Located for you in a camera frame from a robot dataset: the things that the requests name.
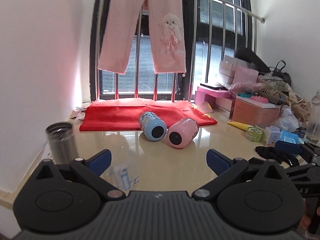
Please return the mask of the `green tape roll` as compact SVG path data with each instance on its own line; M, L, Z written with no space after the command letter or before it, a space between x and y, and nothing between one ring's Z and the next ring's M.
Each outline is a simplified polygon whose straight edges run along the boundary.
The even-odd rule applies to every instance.
M251 142L261 142L264 132L256 127L249 127L246 131L245 138Z

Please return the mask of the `red flag cloth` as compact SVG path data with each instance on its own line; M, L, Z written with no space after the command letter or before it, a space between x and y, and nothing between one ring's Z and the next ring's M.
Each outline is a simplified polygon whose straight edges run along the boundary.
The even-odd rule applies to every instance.
M79 130L81 132L140 130L139 118L145 112L155 113L167 127L184 118L195 120L199 126L217 124L214 118L188 101L131 98L91 103L86 109Z

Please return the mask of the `pink shelf riser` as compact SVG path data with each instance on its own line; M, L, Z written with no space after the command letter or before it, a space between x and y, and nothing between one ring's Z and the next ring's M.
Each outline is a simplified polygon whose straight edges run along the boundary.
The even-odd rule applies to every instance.
M194 96L194 103L200 105L203 102L215 105L216 99L230 98L231 95L227 90L215 90L203 86L198 86Z

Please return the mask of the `orange pink storage box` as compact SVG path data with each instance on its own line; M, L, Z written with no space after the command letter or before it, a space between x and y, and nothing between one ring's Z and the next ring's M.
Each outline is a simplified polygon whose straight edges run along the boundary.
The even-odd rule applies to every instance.
M248 125L269 126L280 115L280 106L272 103L259 103L249 98L237 96L232 120Z

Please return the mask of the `yellow tube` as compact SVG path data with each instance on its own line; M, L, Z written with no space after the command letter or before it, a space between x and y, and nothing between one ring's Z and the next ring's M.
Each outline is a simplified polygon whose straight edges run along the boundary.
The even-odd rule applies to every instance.
M228 120L227 121L227 124L235 127L235 128L238 128L242 131L247 131L249 128L251 128L252 126L249 125L249 124L244 124L242 122L237 122L237 121L232 121L232 120Z

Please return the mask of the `small white blue box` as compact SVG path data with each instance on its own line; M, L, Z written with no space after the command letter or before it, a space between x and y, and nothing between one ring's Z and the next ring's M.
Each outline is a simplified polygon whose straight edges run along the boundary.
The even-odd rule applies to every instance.
M276 126L266 127L263 135L263 144L265 146L274 146L280 138L280 129Z

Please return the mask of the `blue cartoon cup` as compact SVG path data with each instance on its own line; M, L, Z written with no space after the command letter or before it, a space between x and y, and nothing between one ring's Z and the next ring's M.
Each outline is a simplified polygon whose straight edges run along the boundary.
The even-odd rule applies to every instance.
M166 135L165 122L153 112L145 112L139 117L139 126L149 141L160 141Z

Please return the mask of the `stainless steel thermos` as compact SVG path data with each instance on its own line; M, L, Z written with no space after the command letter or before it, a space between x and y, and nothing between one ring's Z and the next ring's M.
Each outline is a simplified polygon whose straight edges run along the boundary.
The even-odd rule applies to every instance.
M68 164L79 157L74 128L71 123L54 123L49 125L45 132L56 164Z

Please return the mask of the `blue wet wipes pack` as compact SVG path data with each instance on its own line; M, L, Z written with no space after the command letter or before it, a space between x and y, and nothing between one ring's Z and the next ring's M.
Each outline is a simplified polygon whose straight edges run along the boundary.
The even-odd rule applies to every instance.
M285 130L281 131L279 140L292 144L299 144L299 136L295 133L291 133Z

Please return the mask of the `pink hanging pants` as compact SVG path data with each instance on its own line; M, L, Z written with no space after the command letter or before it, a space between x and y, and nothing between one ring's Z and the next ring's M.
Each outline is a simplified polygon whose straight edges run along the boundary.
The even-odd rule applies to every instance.
M142 9L148 12L155 73L185 73L182 0L110 0L98 68L125 74Z

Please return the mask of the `clear plastic bottle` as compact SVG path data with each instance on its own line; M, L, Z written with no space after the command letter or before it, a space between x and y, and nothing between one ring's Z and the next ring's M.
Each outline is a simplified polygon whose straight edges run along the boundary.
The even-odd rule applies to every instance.
M319 111L320 111L320 95L319 90L311 99L310 119L306 127L305 139L315 145L319 143Z

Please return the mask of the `pink cup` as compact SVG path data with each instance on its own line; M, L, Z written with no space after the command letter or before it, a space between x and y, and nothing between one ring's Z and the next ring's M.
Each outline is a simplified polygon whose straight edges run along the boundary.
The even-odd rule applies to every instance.
M173 148L185 148L198 134L199 127L192 118L184 118L172 126L167 131L169 145Z

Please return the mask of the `clear plastic cartoon cup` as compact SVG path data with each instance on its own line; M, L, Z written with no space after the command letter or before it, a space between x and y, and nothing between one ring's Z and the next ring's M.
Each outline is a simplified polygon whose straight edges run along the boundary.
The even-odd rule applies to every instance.
M129 191L140 181L136 163L111 165L106 171L108 181L122 191Z

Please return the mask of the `metal window railing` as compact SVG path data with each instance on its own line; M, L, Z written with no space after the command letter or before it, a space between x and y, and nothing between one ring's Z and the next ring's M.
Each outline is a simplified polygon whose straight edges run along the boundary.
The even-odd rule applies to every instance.
M240 48L256 50L259 18L227 0L182 0L185 73L155 73L147 10L140 11L125 74L98 68L110 0L95 0L90 43L91 100L143 97L190 100L193 88L213 80L218 63Z

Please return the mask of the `black bag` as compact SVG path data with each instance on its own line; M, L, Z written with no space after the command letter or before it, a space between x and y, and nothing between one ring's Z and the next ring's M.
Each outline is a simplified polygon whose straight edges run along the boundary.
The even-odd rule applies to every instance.
M268 67L253 51L249 48L240 48L235 52L235 57L253 65L253 69L260 74L271 74L271 76L279 77L289 85L292 84L291 77L287 72L283 72L286 62L280 60L275 67Z

